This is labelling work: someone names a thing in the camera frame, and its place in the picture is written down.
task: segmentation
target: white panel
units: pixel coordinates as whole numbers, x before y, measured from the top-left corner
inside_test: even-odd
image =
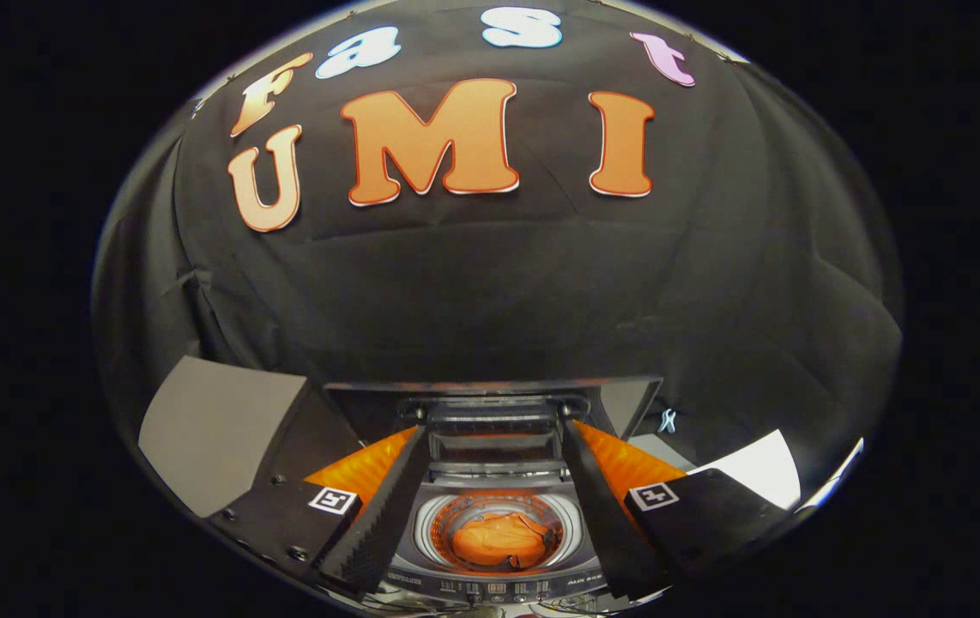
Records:
[[[184,356],[150,400],[140,450],[200,517],[250,490],[305,377]]]
[[[782,509],[789,509],[799,501],[799,472],[779,429],[689,474],[713,467]]]

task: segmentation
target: orange cloth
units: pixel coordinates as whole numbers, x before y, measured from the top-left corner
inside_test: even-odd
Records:
[[[521,512],[487,513],[473,519],[451,539],[451,550],[459,558],[485,567],[509,560],[514,568],[532,567],[547,552],[547,528]]]

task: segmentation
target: white letter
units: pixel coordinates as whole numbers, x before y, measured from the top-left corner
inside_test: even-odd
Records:
[[[482,23],[493,25],[482,31],[482,38],[497,47],[550,47],[562,40],[562,32],[556,28],[561,20],[542,9],[489,9],[482,13]]]
[[[402,45],[395,44],[397,35],[399,28],[392,25],[357,34],[330,50],[330,59],[314,71],[314,76],[318,79],[329,79],[353,67],[378,65],[391,59],[402,48]]]

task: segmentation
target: letter s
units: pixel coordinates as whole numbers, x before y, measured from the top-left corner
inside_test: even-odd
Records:
[[[498,7],[483,12],[481,19],[493,25],[482,31],[482,38],[497,47],[550,47],[562,40],[556,28],[562,22],[550,11]]]

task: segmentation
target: gray panel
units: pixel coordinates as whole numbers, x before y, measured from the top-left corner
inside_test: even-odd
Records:
[[[669,445],[662,441],[662,438],[658,438],[655,434],[635,435],[634,438],[628,439],[627,443],[640,451],[646,451],[654,457],[658,457],[659,460],[674,466],[681,472],[695,469],[693,462],[687,461],[680,453],[672,450]]]
[[[305,377],[183,356],[150,402],[140,450],[200,517],[250,490]]]
[[[649,379],[616,380],[601,386],[601,404],[617,437],[623,437],[631,426],[631,419],[643,402],[647,386],[650,386]]]

